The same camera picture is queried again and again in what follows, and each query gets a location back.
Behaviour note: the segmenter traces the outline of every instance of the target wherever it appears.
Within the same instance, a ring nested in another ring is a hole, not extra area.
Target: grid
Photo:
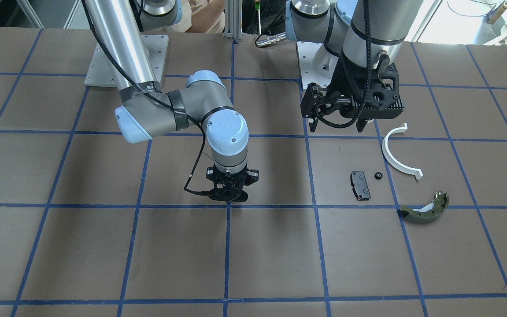
[[[0,75],[14,75],[17,76],[16,81],[14,82],[14,85],[12,86],[4,104],[1,107],[0,110],[0,118],[3,115],[6,106],[8,105],[8,102],[10,101],[13,92],[15,91],[20,79],[24,76],[64,76],[64,77],[84,77],[84,74],[34,74],[34,73],[26,73],[25,69],[26,66],[30,60],[30,57],[32,56],[32,53],[34,52],[34,49],[36,48],[36,45],[38,43],[38,40],[40,39],[40,36],[44,30],[40,30],[38,32],[38,35],[36,36],[36,40],[34,40],[34,44],[32,45],[32,48],[30,49],[30,52],[28,56],[26,57],[26,60],[24,61],[24,64],[22,65],[22,68],[20,72],[18,73],[6,73],[6,72],[0,72]],[[233,42],[231,44],[231,52],[232,52],[232,59],[231,59],[231,76],[224,77],[221,76],[221,79],[230,80],[231,81],[231,93],[230,98],[233,102],[234,99],[234,83],[235,81],[290,81],[290,82],[296,82],[299,87],[299,93],[300,98],[302,98],[302,85],[299,78],[279,78],[279,79],[267,79],[267,78],[248,78],[248,77],[236,77],[234,70],[235,70],[235,46],[239,45],[237,42]],[[493,98],[493,101],[495,102],[501,116],[503,117],[503,120],[505,121],[507,125],[507,118],[497,100],[495,97],[495,94],[493,93],[493,90],[507,90],[507,87],[491,87],[488,84],[488,81],[485,78],[485,75],[482,73],[481,68],[479,67],[477,61],[475,60],[475,57],[473,56],[473,53],[471,52],[470,48],[467,48],[467,51],[469,52],[469,55],[471,57],[471,60],[473,60],[479,74],[481,75],[481,78],[484,80],[485,86],[448,86],[448,85],[431,85],[428,81],[428,78],[426,76],[426,72],[424,71],[424,68],[422,66],[422,62],[420,60],[420,57],[418,56],[418,53],[414,47],[414,44],[411,44],[412,51],[414,53],[414,56],[420,66],[420,71],[424,77],[424,80],[426,84],[402,84],[402,86],[417,86],[417,87],[425,87],[428,88],[428,91],[431,94],[431,98],[435,104],[435,107],[437,109],[437,112],[439,114],[439,117],[441,119],[441,122],[443,124],[443,128],[445,130],[445,133],[447,134],[447,138],[421,138],[421,137],[392,137],[392,139],[397,140],[426,140],[426,141],[438,141],[438,142],[449,142],[451,145],[451,148],[453,150],[453,154],[455,155],[455,158],[457,160],[457,163],[459,165],[460,171],[463,175],[463,178],[465,180],[467,189],[469,191],[469,194],[473,200],[473,205],[451,205],[449,208],[451,209],[472,209],[477,212],[477,215],[481,221],[482,227],[485,232],[485,236],[487,238],[487,241],[491,247],[491,250],[493,252],[493,256],[495,258],[495,261],[499,267],[500,273],[502,275],[502,278],[507,285],[507,275],[503,269],[503,265],[501,264],[499,255],[496,252],[495,246],[493,244],[493,241],[491,239],[491,235],[488,231],[487,225],[485,224],[482,211],[485,209],[507,209],[507,205],[479,205],[477,203],[477,199],[475,198],[475,195],[473,193],[473,189],[470,185],[469,179],[467,178],[467,173],[465,171],[465,168],[463,167],[463,163],[461,162],[461,158],[459,157],[459,154],[457,152],[457,148],[455,146],[455,142],[504,142],[507,143],[507,139],[467,139],[467,138],[452,138],[452,136],[449,133],[449,130],[447,128],[447,124],[445,123],[445,120],[443,118],[442,112],[439,108],[438,102],[436,100],[436,96],[433,92],[432,88],[462,88],[462,89],[485,89],[488,90],[491,94],[491,97]],[[187,77],[185,75],[177,75],[177,74],[168,74],[166,77]],[[417,299],[420,300],[421,307],[424,313],[424,316],[428,316],[428,308],[426,305],[426,299],[472,299],[472,298],[507,298],[507,293],[470,293],[470,294],[442,294],[442,295],[428,295],[424,294],[420,282],[420,277],[418,274],[418,269],[416,265],[416,261],[414,260],[414,253],[412,251],[412,246],[410,243],[410,239],[408,237],[406,225],[402,218],[400,219],[400,227],[402,229],[402,233],[404,235],[408,255],[410,257],[410,261],[412,263],[412,270],[414,272],[414,278],[416,280],[416,285],[418,289],[418,295],[382,295],[382,296],[345,296],[345,297],[337,297],[337,296],[330,296],[328,291],[328,277],[326,274],[326,259],[324,257],[324,245],[322,243],[322,229],[320,225],[320,215],[319,210],[320,209],[398,209],[400,207],[400,204],[398,202],[398,198],[396,196],[396,190],[394,186],[394,181],[392,177],[392,173],[390,170],[390,166],[384,161],[384,166],[386,168],[386,175],[388,176],[389,185],[392,191],[392,198],[394,199],[394,205],[322,205],[318,204],[316,201],[316,194],[315,194],[315,187],[314,187],[314,175],[312,171],[312,158],[311,158],[311,152],[310,152],[310,139],[368,139],[368,140],[376,140],[379,143],[382,143],[383,137],[381,136],[378,122],[374,122],[374,126],[376,129],[376,136],[334,136],[334,135],[310,135],[307,132],[307,126],[306,121],[303,120],[303,135],[293,135],[293,134],[253,134],[251,135],[252,138],[298,138],[303,139],[306,145],[306,155],[307,155],[307,164],[308,164],[308,175],[310,178],[310,189],[311,189],[311,198],[312,198],[312,204],[311,205],[253,205],[253,204],[240,204],[236,205],[233,203],[227,203],[227,205],[151,205],[151,204],[144,204],[142,203],[142,195],[144,191],[144,185],[146,182],[146,173],[148,168],[148,162],[149,162],[149,155],[152,149],[152,143],[153,141],[148,141],[147,148],[146,148],[146,155],[144,157],[144,163],[143,163],[143,170],[142,170],[142,176],[141,176],[141,184],[139,187],[138,197],[137,197],[137,203],[135,205],[106,205],[106,204],[65,204],[65,203],[52,203],[52,198],[54,196],[54,193],[56,191],[56,186],[58,185],[58,181],[61,175],[61,172],[64,167],[64,163],[66,161],[66,157],[68,155],[68,151],[70,149],[70,145],[72,143],[72,139],[74,135],[76,134],[111,134],[111,135],[118,135],[119,132],[91,132],[91,131],[77,131],[77,125],[78,121],[80,120],[80,116],[82,114],[84,104],[86,102],[88,93],[90,91],[90,88],[86,88],[81,104],[79,106],[76,119],[74,121],[74,124],[72,128],[69,131],[66,130],[58,130],[58,131],[46,131],[46,130],[0,130],[0,133],[24,133],[24,134],[67,134],[69,136],[68,142],[66,144],[66,148],[64,150],[64,153],[62,155],[62,159],[60,161],[60,165],[58,168],[58,171],[56,173],[56,176],[54,178],[54,182],[52,185],[52,190],[50,191],[50,195],[48,197],[47,203],[0,203],[0,206],[7,206],[7,207],[43,207],[44,213],[42,215],[40,225],[38,227],[38,231],[36,234],[36,238],[34,240],[34,244],[31,249],[30,258],[28,260],[28,263],[26,265],[26,268],[24,270],[24,275],[22,277],[22,282],[20,283],[20,288],[18,290],[18,293],[16,295],[16,299],[14,301],[0,301],[0,305],[12,305],[12,312],[11,317],[16,315],[16,311],[19,306],[22,305],[118,305],[118,317],[122,315],[122,309],[124,305],[137,305],[137,304],[186,304],[186,303],[217,303],[223,305],[223,316],[226,317],[228,315],[228,305],[229,303],[268,303],[268,302],[324,302],[326,304],[326,314],[331,317],[332,316],[332,308],[330,306],[330,303],[332,302],[349,302],[349,301],[405,301],[405,300],[411,300],[411,299]],[[196,133],[172,133],[168,134],[170,136],[200,136],[200,134]],[[126,259],[126,266],[125,266],[125,273],[124,273],[124,279],[122,281],[122,288],[120,297],[118,299],[107,299],[107,300],[75,300],[75,299],[61,299],[61,300],[25,300],[22,299],[22,292],[24,291],[24,287],[26,284],[26,281],[28,279],[28,275],[30,273],[30,267],[32,265],[32,261],[34,259],[34,255],[36,254],[38,242],[40,241],[40,236],[42,234],[42,229],[44,227],[44,222],[46,220],[46,216],[48,215],[48,211],[50,208],[68,208],[68,207],[75,207],[75,208],[84,208],[84,207],[90,207],[90,208],[104,208],[104,209],[111,209],[111,208],[133,208],[135,209],[134,214],[134,222],[133,222],[133,228],[132,228],[132,234],[130,237],[130,243],[129,243],[129,251],[128,251],[128,257]],[[220,299],[126,299],[126,287],[128,284],[128,276],[130,272],[130,266],[132,263],[132,254],[134,250],[134,242],[135,238],[137,236],[138,231],[138,219],[139,219],[139,211],[140,209],[179,209],[179,208],[185,208],[185,209],[197,209],[197,208],[213,208],[213,209],[225,209],[226,210],[226,246],[225,246],[225,267],[224,267],[224,296]],[[287,297],[277,297],[277,298],[231,298],[229,297],[229,260],[230,260],[230,237],[231,237],[231,210],[233,209],[259,209],[259,208],[287,208],[287,209],[314,209],[314,215],[315,215],[315,229],[316,229],[316,235],[318,237],[318,251],[320,254],[320,265],[322,270],[322,287],[324,290],[324,296],[322,297],[304,297],[304,298],[287,298]]]

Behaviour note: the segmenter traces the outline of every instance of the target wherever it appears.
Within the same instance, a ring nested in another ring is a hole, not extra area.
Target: light blue cap
[[[181,3],[181,0],[177,0],[177,16],[175,17],[175,22],[173,22],[173,24],[181,22],[182,19],[183,19],[183,4]]]
[[[195,72],[193,75],[189,76],[187,78],[187,84],[185,87],[189,87],[193,84],[193,82],[197,81],[213,81],[217,84],[220,84],[224,89],[226,88],[218,75],[215,72],[212,72],[211,70],[199,70],[198,72]]]
[[[114,114],[116,115],[116,122],[118,122],[120,132],[122,132],[126,141],[138,143],[152,139],[148,132],[146,132],[124,106],[116,108]]]
[[[207,139],[212,150],[221,155],[239,154],[248,144],[248,125],[237,111],[219,110],[208,119]]]
[[[337,15],[348,26],[352,23],[356,6],[357,0],[337,0],[336,2]]]
[[[297,41],[296,34],[294,34],[294,25],[292,23],[292,12],[290,0],[285,4],[285,36],[287,40]]]

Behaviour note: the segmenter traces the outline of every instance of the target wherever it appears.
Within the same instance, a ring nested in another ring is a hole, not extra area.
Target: beige clothing
[[[167,32],[185,32],[191,27],[191,16],[202,10],[208,4],[208,0],[181,0],[183,6],[183,17],[181,22],[174,24],[173,26],[165,26],[160,30]],[[224,12],[220,14],[216,22],[211,26],[207,33],[219,33],[224,30],[226,25],[226,16]]]

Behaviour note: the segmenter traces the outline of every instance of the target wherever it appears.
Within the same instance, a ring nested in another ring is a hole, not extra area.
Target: gray velcro strap
[[[187,120],[187,110],[183,104],[183,98],[181,98],[181,92],[179,90],[173,90],[167,93],[171,106],[173,107],[173,116],[175,117],[175,128],[177,131],[181,131],[189,127],[189,121]]]
[[[150,92],[159,92],[161,94],[161,84],[157,81],[146,81],[136,85],[124,88],[118,93],[122,102],[132,99],[141,94],[148,94]]]

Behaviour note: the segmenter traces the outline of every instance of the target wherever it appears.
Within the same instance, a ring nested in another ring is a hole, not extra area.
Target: white mounting plate
[[[155,78],[163,86],[163,75],[165,74],[165,56],[167,56],[167,35],[142,35],[142,40],[148,48],[149,62],[152,66]],[[87,71],[85,85],[92,87],[116,87],[108,59],[104,56],[100,45],[96,45],[93,59]]]
[[[306,90],[311,82],[315,82],[320,87],[328,87],[331,79],[318,74],[313,63],[314,56],[316,56],[316,52],[322,44],[297,42],[296,46],[298,48],[298,65],[300,66],[302,89]]]

